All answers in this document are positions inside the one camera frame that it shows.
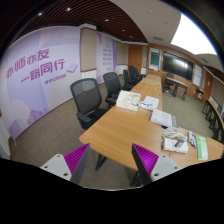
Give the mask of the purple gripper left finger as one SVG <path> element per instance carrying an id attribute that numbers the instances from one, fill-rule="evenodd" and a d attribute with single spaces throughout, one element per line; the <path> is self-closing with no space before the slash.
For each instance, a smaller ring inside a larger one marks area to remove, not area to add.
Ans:
<path id="1" fill-rule="evenodd" d="M 79 185 L 89 153 L 90 144 L 85 144 L 65 155 L 55 154 L 41 169 Z"/>

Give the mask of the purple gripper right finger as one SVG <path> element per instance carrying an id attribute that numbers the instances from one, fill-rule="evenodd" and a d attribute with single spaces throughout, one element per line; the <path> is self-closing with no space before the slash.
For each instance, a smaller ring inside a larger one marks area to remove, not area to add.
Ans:
<path id="1" fill-rule="evenodd" d="M 132 144 L 132 156 L 138 168 L 132 186 L 147 185 L 180 170 L 167 155 L 157 155 L 137 144 Z"/>

